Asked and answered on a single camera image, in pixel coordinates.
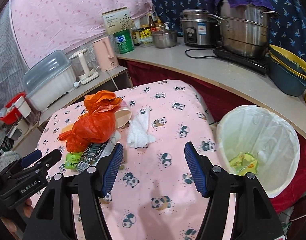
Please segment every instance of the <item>red cloth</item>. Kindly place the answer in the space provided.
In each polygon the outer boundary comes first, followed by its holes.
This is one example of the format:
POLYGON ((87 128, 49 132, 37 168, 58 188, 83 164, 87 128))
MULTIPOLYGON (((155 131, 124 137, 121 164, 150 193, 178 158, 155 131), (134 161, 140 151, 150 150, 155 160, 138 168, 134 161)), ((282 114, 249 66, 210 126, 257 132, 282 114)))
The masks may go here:
MULTIPOLYGON (((201 94, 214 120, 217 122, 237 106, 252 105, 253 103, 222 88, 211 85, 196 78, 134 61, 121 61, 128 67, 132 82, 135 86, 152 83, 165 79, 178 79, 191 84, 201 94)), ((281 212, 292 206, 306 191, 306 139, 297 134, 301 146, 301 156, 296 174, 288 187, 277 197, 271 199, 275 211, 281 212)))

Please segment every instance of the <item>orange plastic bag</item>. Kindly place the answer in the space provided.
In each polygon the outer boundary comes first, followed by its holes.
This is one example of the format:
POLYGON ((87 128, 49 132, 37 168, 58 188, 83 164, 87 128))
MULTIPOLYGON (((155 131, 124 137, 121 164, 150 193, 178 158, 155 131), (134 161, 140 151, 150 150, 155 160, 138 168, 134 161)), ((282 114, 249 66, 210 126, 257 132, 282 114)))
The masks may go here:
POLYGON ((88 112, 79 117, 72 130, 59 135, 59 140, 67 140, 67 151, 83 152, 90 143, 106 142, 115 129, 114 109, 121 102, 121 98, 106 90, 85 96, 84 105, 88 112))

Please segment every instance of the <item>trash can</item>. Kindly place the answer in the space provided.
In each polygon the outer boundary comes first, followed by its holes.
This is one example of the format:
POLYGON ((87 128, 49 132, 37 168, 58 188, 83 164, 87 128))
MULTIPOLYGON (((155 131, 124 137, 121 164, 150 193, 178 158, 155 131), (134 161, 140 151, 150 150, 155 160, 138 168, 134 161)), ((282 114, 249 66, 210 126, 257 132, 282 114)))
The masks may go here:
POLYGON ((300 143, 294 128, 269 110, 250 105, 228 112, 216 130, 223 168, 240 154, 257 160, 257 178, 269 198, 279 195, 292 181, 300 159, 300 143))

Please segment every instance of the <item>stainless steel pot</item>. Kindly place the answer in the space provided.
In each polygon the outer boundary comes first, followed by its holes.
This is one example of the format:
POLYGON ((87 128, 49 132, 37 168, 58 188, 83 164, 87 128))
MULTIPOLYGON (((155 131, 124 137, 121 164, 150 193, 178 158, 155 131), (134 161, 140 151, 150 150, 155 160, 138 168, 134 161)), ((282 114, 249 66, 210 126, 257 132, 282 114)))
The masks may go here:
POLYGON ((176 46, 177 31, 160 30, 152 33, 153 44, 158 49, 166 49, 176 46))
POLYGON ((223 45, 229 51, 261 59, 269 45, 270 18, 279 14, 251 4, 231 8, 226 0, 218 5, 219 16, 210 15, 220 23, 223 45))
POLYGON ((218 22, 208 10, 186 9, 180 14, 184 42, 194 47, 215 47, 220 40, 218 22))

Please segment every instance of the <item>green can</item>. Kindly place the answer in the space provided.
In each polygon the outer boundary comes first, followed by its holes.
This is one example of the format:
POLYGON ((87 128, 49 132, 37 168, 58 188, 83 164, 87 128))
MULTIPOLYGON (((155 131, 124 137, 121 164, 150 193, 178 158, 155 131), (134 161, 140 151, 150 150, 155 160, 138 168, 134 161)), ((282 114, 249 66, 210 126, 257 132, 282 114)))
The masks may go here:
POLYGON ((125 54, 134 50, 129 29, 114 33, 114 38, 120 54, 125 54))

